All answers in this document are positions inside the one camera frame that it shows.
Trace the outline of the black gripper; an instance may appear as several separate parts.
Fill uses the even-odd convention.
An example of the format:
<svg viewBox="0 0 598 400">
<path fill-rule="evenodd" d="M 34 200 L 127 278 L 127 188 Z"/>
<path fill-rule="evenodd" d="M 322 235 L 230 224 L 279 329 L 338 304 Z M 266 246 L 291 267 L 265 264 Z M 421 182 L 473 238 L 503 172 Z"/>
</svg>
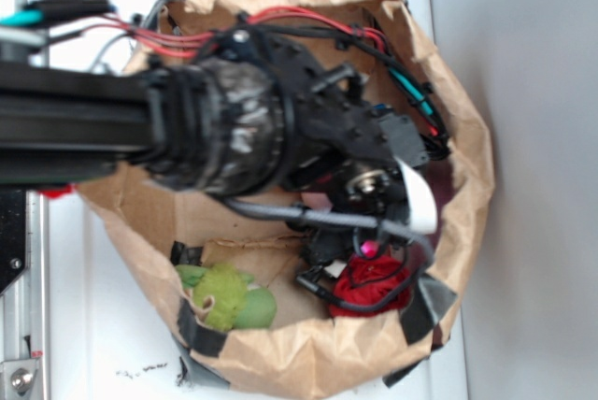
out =
<svg viewBox="0 0 598 400">
<path fill-rule="evenodd" d="M 303 258 L 315 274 L 350 256 L 375 259 L 389 245 L 410 245 L 430 232 L 430 187 L 420 171 L 429 158 L 414 122 L 362 98 L 356 70 L 305 64 L 290 85 L 293 160 L 282 187 L 325 193 L 328 216 L 344 214 L 403 227 L 395 234 L 356 221 L 307 225 Z"/>
</svg>

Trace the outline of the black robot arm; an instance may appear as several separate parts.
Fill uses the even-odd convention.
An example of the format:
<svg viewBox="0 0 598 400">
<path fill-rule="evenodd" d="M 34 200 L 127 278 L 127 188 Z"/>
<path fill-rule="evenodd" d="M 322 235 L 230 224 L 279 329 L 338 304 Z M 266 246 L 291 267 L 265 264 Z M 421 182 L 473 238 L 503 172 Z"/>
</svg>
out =
<svg viewBox="0 0 598 400">
<path fill-rule="evenodd" d="M 1 64 L 1 182 L 51 189 L 126 162 L 262 221 L 363 243 L 425 244 L 436 230 L 413 122 L 363 99 L 351 64 L 325 68 L 258 28 L 189 64 L 130 77 Z"/>
</svg>

